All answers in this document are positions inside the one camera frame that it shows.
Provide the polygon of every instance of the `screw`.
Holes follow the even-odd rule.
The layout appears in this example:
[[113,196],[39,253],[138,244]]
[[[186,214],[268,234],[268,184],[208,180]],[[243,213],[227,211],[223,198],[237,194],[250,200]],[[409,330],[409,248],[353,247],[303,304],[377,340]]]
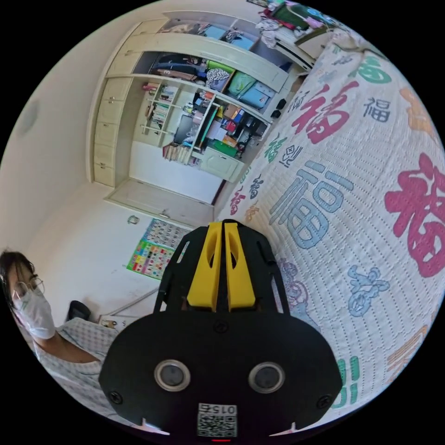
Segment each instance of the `screw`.
[[218,334],[224,334],[225,332],[227,332],[229,330],[229,325],[225,321],[218,320],[213,325],[213,330]]
[[120,405],[122,403],[122,396],[117,391],[110,391],[108,397],[116,405]]
[[324,395],[323,397],[320,397],[317,402],[317,408],[318,409],[324,409],[328,407],[332,403],[332,397],[330,395]]

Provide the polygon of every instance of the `patterned shirt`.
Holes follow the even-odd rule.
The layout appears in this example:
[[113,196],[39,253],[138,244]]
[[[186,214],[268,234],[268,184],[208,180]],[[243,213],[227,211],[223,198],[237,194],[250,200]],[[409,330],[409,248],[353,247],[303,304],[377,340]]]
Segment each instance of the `patterned shirt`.
[[127,426],[135,426],[116,413],[98,380],[105,356],[118,332],[81,318],[68,321],[58,327],[57,332],[65,340],[87,351],[99,361],[71,363],[48,354],[35,345],[36,357],[46,371],[70,396],[85,407],[108,419]]

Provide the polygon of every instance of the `eyeglasses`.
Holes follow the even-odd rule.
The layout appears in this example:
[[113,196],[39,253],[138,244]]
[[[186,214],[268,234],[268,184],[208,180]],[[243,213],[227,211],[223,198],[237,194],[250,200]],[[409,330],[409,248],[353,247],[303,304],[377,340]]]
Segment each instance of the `eyeglasses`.
[[39,290],[41,293],[45,292],[45,286],[39,277],[31,278],[31,281],[28,284],[18,281],[14,286],[13,295],[17,295],[19,298],[22,298],[28,291],[35,290]]

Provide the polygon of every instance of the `box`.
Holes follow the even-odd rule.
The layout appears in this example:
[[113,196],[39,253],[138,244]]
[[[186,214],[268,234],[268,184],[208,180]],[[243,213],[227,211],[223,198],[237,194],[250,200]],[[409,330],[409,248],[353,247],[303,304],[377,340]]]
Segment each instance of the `box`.
[[232,116],[232,121],[235,124],[239,124],[241,122],[241,119],[243,116],[244,116],[244,110],[241,108],[237,108],[235,113]]
[[238,107],[236,105],[228,105],[224,111],[224,117],[227,117],[227,119],[232,119],[232,116],[235,114],[237,109]]
[[223,143],[229,145],[230,147],[236,147],[236,140],[227,135],[224,136]]

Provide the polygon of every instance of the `green box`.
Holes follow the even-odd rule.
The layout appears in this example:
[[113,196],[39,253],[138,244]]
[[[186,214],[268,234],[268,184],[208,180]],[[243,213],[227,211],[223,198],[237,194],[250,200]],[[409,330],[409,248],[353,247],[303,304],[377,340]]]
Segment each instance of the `green box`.
[[210,147],[218,150],[221,153],[226,154],[227,156],[230,156],[231,158],[234,158],[238,153],[238,150],[236,148],[224,144],[224,142],[221,142],[219,140],[213,141],[213,144],[211,144]]

